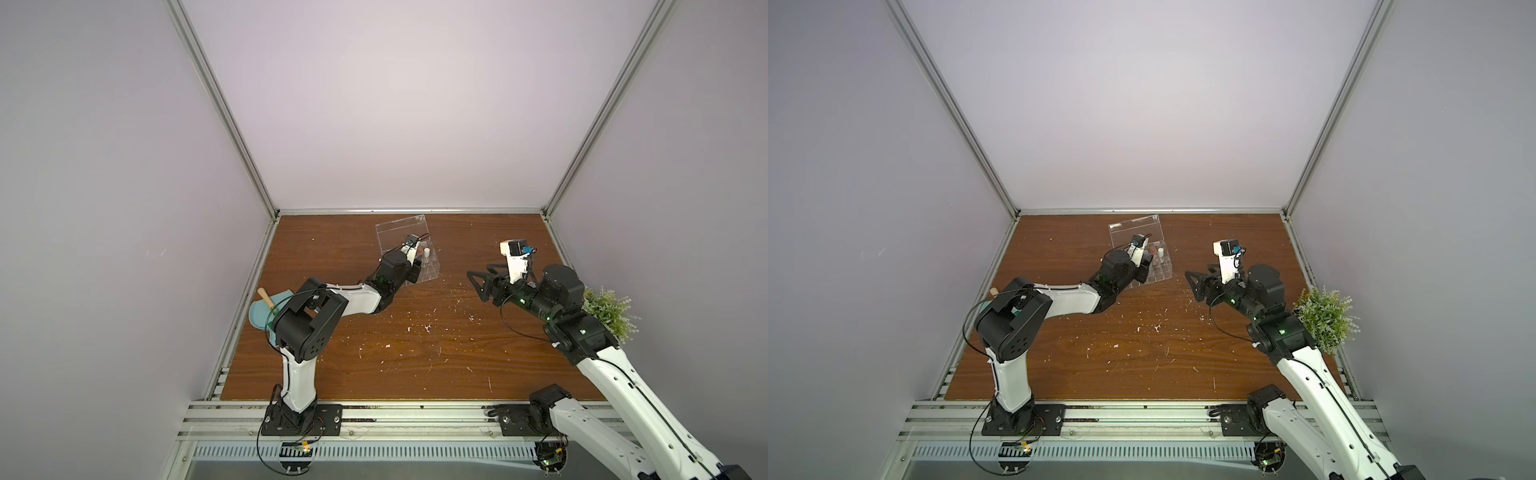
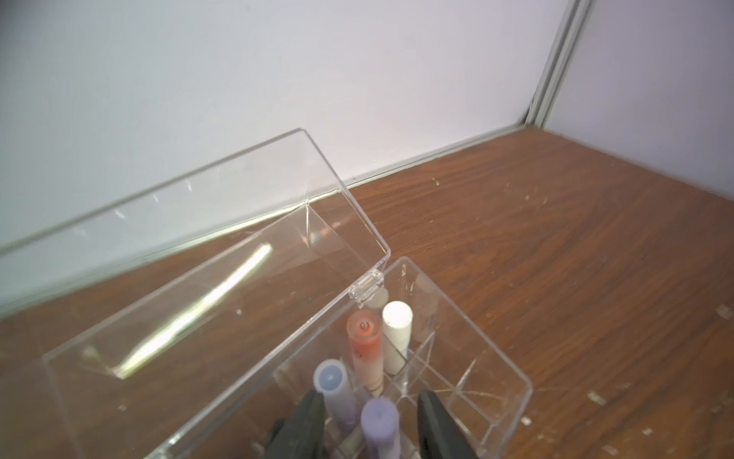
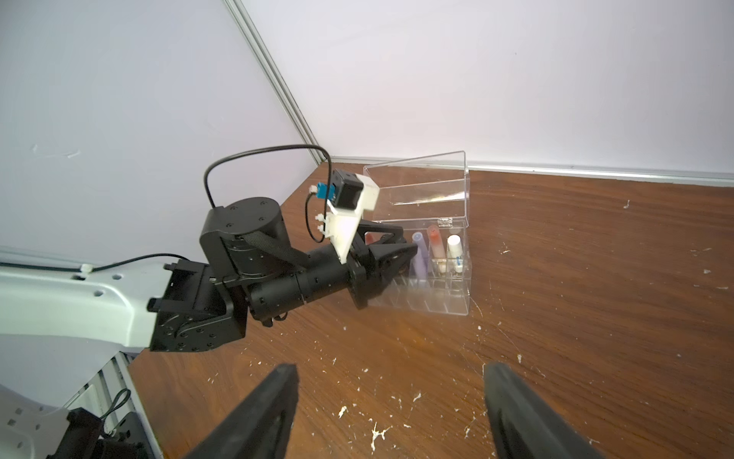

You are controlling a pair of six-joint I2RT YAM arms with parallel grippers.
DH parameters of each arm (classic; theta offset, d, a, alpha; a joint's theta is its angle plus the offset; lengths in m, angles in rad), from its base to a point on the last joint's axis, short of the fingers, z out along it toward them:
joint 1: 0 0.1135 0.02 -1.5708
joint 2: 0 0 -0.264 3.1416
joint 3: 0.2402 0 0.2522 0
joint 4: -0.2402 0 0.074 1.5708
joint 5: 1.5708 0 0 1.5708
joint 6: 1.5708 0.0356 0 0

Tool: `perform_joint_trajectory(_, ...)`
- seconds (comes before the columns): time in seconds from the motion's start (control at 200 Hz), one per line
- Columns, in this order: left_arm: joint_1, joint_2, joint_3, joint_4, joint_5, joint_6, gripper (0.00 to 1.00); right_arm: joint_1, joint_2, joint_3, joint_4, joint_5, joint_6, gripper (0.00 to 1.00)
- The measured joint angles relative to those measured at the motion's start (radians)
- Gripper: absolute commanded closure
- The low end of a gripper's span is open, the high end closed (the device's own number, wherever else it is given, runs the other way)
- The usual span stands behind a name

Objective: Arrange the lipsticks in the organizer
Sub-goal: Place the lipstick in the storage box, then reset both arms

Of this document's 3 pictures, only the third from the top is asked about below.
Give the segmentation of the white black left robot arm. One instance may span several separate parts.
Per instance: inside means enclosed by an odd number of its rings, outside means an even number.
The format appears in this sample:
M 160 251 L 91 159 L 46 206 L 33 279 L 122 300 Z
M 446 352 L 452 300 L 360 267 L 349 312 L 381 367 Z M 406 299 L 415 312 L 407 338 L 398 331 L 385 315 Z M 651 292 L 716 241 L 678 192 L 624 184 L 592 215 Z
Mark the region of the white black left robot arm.
M 1 266 L 1 331 L 197 353 L 269 327 L 290 311 L 348 291 L 357 308 L 380 296 L 417 254 L 398 226 L 361 220 L 346 258 L 291 244 L 279 204 L 248 198 L 214 208 L 201 235 L 206 261 L 154 254 L 91 269 Z

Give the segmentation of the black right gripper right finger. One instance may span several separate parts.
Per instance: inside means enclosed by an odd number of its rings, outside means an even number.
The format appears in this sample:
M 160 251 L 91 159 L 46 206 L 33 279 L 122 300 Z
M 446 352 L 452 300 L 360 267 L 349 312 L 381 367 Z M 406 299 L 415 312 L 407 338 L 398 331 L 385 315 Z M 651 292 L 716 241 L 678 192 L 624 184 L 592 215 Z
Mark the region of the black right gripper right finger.
M 499 458 L 599 458 L 601 454 L 504 363 L 483 367 L 485 403 Z

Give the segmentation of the white lip balm tube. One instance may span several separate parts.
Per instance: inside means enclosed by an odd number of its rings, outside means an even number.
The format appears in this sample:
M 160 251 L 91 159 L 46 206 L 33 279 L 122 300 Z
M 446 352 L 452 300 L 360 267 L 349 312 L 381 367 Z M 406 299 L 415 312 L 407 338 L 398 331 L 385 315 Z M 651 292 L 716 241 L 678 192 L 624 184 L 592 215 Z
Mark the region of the white lip balm tube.
M 464 246 L 458 234 L 447 238 L 447 264 L 454 273 L 464 273 Z

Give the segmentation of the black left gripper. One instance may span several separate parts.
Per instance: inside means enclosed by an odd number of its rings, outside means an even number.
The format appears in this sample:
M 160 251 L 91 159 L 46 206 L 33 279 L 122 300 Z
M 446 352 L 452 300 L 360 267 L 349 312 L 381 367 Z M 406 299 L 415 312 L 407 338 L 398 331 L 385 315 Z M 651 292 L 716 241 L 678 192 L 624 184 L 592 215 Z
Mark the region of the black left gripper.
M 347 259 L 349 292 L 357 309 L 366 308 L 409 268 L 419 249 L 415 243 L 403 242 L 401 226 L 363 221 L 363 231 L 357 230 Z

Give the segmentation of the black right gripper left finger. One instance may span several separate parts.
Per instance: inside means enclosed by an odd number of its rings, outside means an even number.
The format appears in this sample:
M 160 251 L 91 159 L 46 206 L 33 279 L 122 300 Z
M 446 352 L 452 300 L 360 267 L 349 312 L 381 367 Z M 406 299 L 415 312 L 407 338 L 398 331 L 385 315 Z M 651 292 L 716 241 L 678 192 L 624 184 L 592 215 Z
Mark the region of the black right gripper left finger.
M 296 416 L 299 378 L 292 363 L 277 365 L 189 458 L 283 458 Z

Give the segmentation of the red capped lip balm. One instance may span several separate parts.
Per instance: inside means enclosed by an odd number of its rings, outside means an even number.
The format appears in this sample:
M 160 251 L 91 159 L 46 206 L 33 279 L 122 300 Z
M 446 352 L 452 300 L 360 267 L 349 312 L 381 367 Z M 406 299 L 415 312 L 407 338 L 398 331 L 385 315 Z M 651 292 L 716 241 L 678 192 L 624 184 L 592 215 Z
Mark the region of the red capped lip balm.
M 447 272 L 447 252 L 440 229 L 436 225 L 432 225 L 427 229 L 432 260 L 438 273 L 442 275 Z

